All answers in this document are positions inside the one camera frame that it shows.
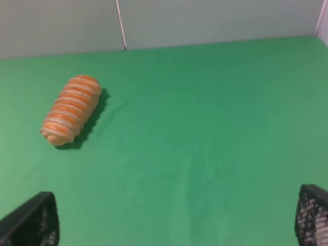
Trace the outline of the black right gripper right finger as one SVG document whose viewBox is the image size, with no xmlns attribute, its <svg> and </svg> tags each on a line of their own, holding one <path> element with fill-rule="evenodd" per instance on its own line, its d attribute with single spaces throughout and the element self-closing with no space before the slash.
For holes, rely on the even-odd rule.
<svg viewBox="0 0 328 246">
<path fill-rule="evenodd" d="M 299 245 L 327 246 L 327 190 L 314 184 L 300 187 L 294 228 Z"/>
</svg>

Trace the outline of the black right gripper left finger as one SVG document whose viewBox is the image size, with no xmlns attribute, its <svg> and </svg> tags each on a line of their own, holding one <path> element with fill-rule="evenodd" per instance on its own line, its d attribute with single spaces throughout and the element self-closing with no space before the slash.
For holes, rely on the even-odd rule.
<svg viewBox="0 0 328 246">
<path fill-rule="evenodd" d="M 59 245 L 55 195 L 40 192 L 2 218 L 1 245 Z"/>
</svg>

